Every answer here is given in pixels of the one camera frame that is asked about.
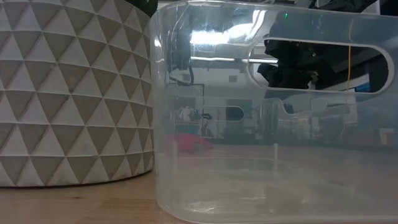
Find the wooden table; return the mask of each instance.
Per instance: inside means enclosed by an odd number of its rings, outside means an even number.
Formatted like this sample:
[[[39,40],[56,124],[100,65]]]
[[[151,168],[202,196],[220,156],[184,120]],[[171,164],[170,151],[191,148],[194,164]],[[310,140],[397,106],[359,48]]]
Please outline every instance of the wooden table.
[[[4,224],[187,224],[160,209],[155,175],[101,185],[0,189]]]

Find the clear plastic bin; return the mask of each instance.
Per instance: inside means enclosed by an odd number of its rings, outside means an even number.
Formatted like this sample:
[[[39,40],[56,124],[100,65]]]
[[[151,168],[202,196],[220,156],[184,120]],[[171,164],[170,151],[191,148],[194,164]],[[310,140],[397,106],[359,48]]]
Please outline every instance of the clear plastic bin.
[[[228,23],[240,28],[220,31]],[[265,4],[163,7],[151,20],[159,205],[198,223],[398,221],[397,28]],[[248,61],[266,38],[373,47],[389,79],[377,93],[267,88]],[[325,98],[343,103],[317,106]]]

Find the red cloth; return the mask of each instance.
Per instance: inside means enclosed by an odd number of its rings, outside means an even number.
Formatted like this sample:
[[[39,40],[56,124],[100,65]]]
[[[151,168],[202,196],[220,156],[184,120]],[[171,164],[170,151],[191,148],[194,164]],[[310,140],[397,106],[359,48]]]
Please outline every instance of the red cloth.
[[[169,135],[168,139],[170,146],[173,141],[177,142],[179,151],[194,151],[196,144],[200,144],[207,149],[213,148],[213,145],[209,141],[194,134],[179,133],[176,135]]]

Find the white geometric planter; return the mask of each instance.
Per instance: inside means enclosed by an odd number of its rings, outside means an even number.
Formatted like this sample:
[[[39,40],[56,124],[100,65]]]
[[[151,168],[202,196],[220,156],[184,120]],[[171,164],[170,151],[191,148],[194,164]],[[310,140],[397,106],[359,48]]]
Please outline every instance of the white geometric planter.
[[[151,170],[149,18],[124,0],[0,7],[0,186]]]

